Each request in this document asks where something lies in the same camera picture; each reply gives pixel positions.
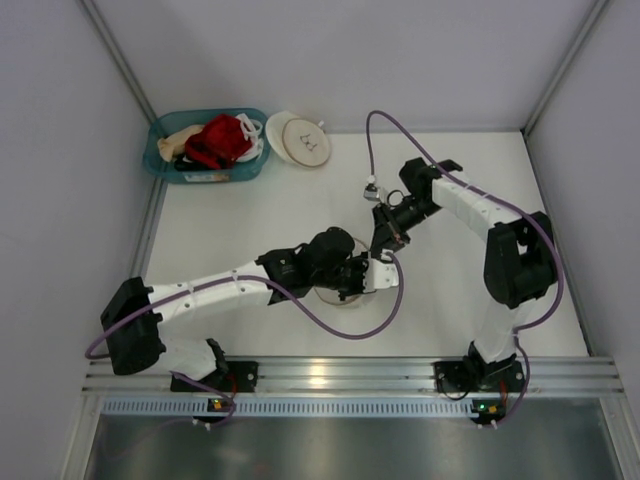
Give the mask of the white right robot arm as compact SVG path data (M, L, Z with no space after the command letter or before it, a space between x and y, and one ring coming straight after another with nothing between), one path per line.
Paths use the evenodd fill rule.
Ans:
M491 377L515 361L516 334L524 328L535 301L560 286L558 255L550 219L527 214L461 178L452 160L427 165L405 162L399 177L408 194L398 204L373 208L371 253L397 252L410 242L409 231L447 210L485 244L483 281L491 298L476 338L465 356L468 369Z

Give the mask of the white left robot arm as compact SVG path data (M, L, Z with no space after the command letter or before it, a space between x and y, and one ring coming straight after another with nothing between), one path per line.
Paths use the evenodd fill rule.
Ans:
M331 227L224 274L156 286L141 277L125 280L100 317L113 372L157 367L193 380L210 375L222 363L219 343L205 333L216 316L301 299L315 288L341 299L369 290L374 259L355 248L349 233Z

